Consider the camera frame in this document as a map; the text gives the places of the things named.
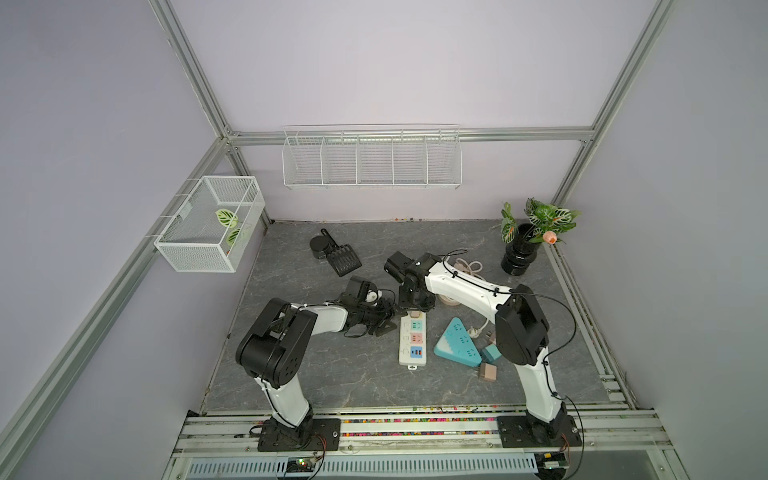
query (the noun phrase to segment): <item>white wire basket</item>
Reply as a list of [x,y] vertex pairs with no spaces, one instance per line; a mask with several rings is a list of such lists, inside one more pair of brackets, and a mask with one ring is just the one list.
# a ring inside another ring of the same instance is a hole
[[458,129],[286,137],[288,188],[454,187],[462,184]]
[[202,177],[154,245],[177,272],[231,273],[263,209],[255,177]]

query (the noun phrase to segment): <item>orange tulip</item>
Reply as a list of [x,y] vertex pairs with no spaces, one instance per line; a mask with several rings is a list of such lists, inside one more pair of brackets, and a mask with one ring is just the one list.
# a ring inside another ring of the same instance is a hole
[[542,235],[541,238],[544,239],[544,241],[547,243],[554,243],[558,241],[558,235],[552,230],[544,232],[544,235]]

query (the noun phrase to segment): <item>robotic arm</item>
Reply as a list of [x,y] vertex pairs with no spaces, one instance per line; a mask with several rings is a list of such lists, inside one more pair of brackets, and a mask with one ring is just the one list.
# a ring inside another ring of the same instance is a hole
[[521,284],[510,289],[468,278],[430,253],[412,260],[395,252],[384,270],[402,284],[398,298],[399,306],[405,310],[429,311],[435,305],[435,295],[441,294],[496,325],[496,346],[515,364],[520,376],[526,400],[525,430],[535,445],[551,444],[559,441],[561,434],[573,433],[573,417],[553,394],[554,380],[549,364],[544,361],[548,354],[549,323],[530,288]]
[[342,332],[363,324],[368,334],[381,336],[396,326],[393,301],[372,282],[352,276],[346,290],[331,303],[301,305],[273,298],[240,342],[235,360],[266,394],[273,416],[262,426],[261,452],[309,448],[312,436],[322,436],[334,450],[339,444],[339,420],[314,422],[296,377],[312,335]]
[[[545,362],[549,324],[531,289],[518,285],[510,290],[467,278],[430,253],[412,260],[396,252],[384,270],[401,283],[398,305],[402,310],[427,312],[435,306],[435,295],[442,294],[496,325],[497,347],[515,364],[526,398],[524,418],[498,417],[505,447],[559,446],[562,435],[571,446],[581,444],[573,417],[553,394],[554,381]],[[338,449],[339,420],[313,421],[311,406],[296,378],[310,337],[346,331],[359,323],[367,327],[367,333],[380,336],[396,327],[389,321],[394,313],[393,300],[357,276],[333,303],[308,306],[279,298],[269,301],[236,354],[237,362],[261,386],[273,410],[272,418],[262,426],[261,452],[304,449],[313,436],[328,441],[320,448]]]

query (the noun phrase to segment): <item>gray marble floor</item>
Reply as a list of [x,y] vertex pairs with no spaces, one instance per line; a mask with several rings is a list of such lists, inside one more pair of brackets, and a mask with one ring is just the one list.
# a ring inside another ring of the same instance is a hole
[[[397,250],[414,258],[424,252],[447,253],[458,248],[467,261],[480,260],[486,280],[501,285],[524,283],[536,293],[565,297],[543,250],[523,276],[502,270],[504,244],[493,220],[407,223],[276,223],[263,239],[261,251],[245,289],[230,339],[204,402],[204,411],[268,409],[264,394],[243,368],[235,363],[235,350],[266,302],[278,296],[290,302],[317,303],[336,298],[349,277],[362,276],[379,288],[397,291],[397,283],[383,269]],[[325,260],[316,260],[310,238],[325,227],[339,244],[351,244],[362,267],[339,278]],[[552,346],[571,335],[573,321],[557,303],[541,300],[547,316]],[[344,338],[323,333],[310,340],[298,376],[304,395],[316,408],[367,406],[496,405],[524,403],[525,396],[515,367],[506,359],[498,364],[498,380],[485,382],[477,369],[437,357],[432,352],[451,319],[480,327],[484,319],[465,306],[437,307],[427,313],[428,359],[425,368],[408,371],[398,364],[397,332],[376,338]],[[492,331],[489,325],[486,331]],[[487,342],[476,340],[478,348]],[[550,357],[557,390],[574,401],[607,401],[602,382],[584,340],[574,341]]]

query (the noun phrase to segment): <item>power strip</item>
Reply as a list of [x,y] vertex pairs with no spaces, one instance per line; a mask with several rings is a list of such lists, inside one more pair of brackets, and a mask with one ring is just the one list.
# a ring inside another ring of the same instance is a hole
[[411,312],[400,317],[400,365],[408,370],[427,364],[427,314]]

